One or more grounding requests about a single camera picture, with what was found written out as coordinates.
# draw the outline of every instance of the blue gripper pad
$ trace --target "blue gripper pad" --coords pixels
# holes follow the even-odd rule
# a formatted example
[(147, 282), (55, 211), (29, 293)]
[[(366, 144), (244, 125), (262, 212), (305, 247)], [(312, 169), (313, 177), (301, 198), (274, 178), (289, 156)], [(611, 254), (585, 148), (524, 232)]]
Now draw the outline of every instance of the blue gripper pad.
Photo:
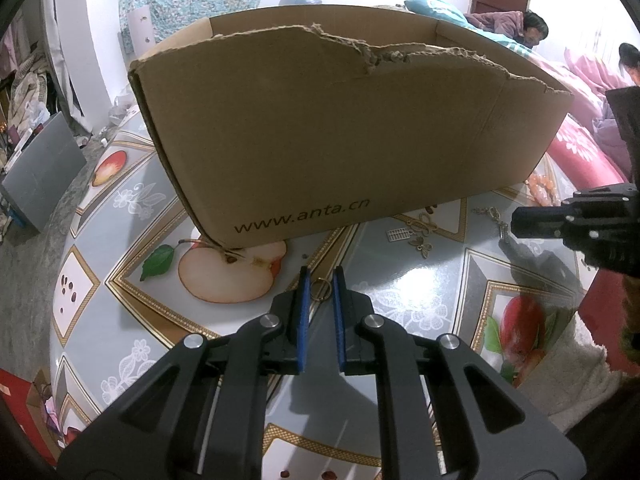
[(344, 349), (344, 318), (342, 316), (342, 304), (340, 302), (340, 282), (338, 280), (338, 269), (334, 271), (334, 320), (335, 339), (338, 350), (338, 369), (343, 372), (347, 359)]
[(311, 272), (305, 267), (300, 272), (298, 280), (298, 292), (296, 302), (300, 305), (300, 318), (298, 319), (298, 372), (305, 370), (306, 364), (306, 340), (309, 327), (309, 305), (311, 304)]

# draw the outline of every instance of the metal key ring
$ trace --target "metal key ring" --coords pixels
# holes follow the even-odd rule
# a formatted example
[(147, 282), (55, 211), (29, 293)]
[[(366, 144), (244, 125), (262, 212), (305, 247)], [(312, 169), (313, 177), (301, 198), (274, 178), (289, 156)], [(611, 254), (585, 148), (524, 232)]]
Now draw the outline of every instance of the metal key ring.
[[(324, 285), (324, 283), (326, 283), (328, 288), (326, 289), (326, 293), (325, 294), (322, 294), (321, 296), (316, 297), (314, 295), (314, 292), (313, 292), (313, 287), (318, 282), (322, 283), (323, 285)], [(319, 292), (322, 292), (324, 289), (325, 289), (325, 287), (322, 286), (320, 288)], [(314, 280), (314, 282), (311, 284), (310, 296), (311, 296), (312, 300), (317, 301), (318, 303), (322, 303), (323, 301), (326, 301), (331, 297), (331, 294), (333, 293), (333, 291), (334, 291), (334, 286), (332, 285), (332, 283), (328, 279), (326, 279), (326, 278), (316, 278)]]

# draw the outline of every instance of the woman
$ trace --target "woman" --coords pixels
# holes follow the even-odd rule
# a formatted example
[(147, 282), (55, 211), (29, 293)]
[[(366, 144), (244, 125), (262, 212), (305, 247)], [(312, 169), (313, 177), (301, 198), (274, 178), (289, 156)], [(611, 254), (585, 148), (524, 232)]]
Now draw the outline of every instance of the woman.
[(540, 44), (540, 41), (549, 35), (549, 27), (545, 20), (530, 10), (465, 14), (465, 18), (474, 27), (495, 34), (504, 34), (529, 48)]
[(633, 82), (640, 86), (640, 51), (629, 43), (622, 43), (618, 51), (620, 66), (624, 67)]

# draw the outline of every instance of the black hair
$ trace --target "black hair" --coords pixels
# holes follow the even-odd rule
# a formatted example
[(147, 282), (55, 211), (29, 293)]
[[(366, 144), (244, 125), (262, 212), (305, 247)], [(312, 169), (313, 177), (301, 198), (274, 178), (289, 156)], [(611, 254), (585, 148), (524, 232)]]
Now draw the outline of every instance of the black hair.
[(640, 68), (640, 50), (630, 43), (620, 44), (620, 65), (627, 68)]
[(546, 40), (546, 37), (549, 35), (549, 27), (546, 24), (546, 21), (540, 18), (535, 12), (531, 12), (530, 10), (526, 10), (524, 12), (524, 30), (528, 28), (536, 28), (542, 34), (542, 39)]

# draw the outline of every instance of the apple print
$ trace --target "apple print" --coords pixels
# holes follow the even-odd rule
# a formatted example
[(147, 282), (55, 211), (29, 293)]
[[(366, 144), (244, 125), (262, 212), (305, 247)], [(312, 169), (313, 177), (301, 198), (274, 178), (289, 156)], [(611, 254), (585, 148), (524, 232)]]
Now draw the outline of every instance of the apple print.
[(502, 354), (519, 369), (533, 349), (545, 341), (545, 314), (542, 307), (530, 296), (512, 298), (504, 309), (500, 322)]
[(178, 263), (178, 276), (196, 298), (208, 303), (242, 303), (265, 295), (287, 253), (284, 242), (236, 251), (244, 258), (194, 243)]
[(81, 433), (80, 430), (76, 430), (76, 428), (69, 426), (68, 428), (66, 428), (66, 433), (65, 433), (65, 444), (68, 446), (69, 444), (71, 444), (76, 437)]
[(94, 180), (91, 185), (98, 187), (106, 183), (124, 167), (126, 162), (127, 152), (119, 150), (118, 152), (111, 153), (111, 155), (105, 158), (100, 166), (95, 169)]
[(544, 357), (545, 351), (540, 350), (539, 348), (535, 348), (531, 352), (529, 352), (529, 355), (525, 359), (522, 368), (518, 372), (516, 378), (513, 380), (513, 386), (515, 388), (520, 386), (524, 382), (524, 379), (526, 379), (527, 376), (532, 372), (533, 368), (538, 366), (540, 364), (540, 361), (542, 361)]

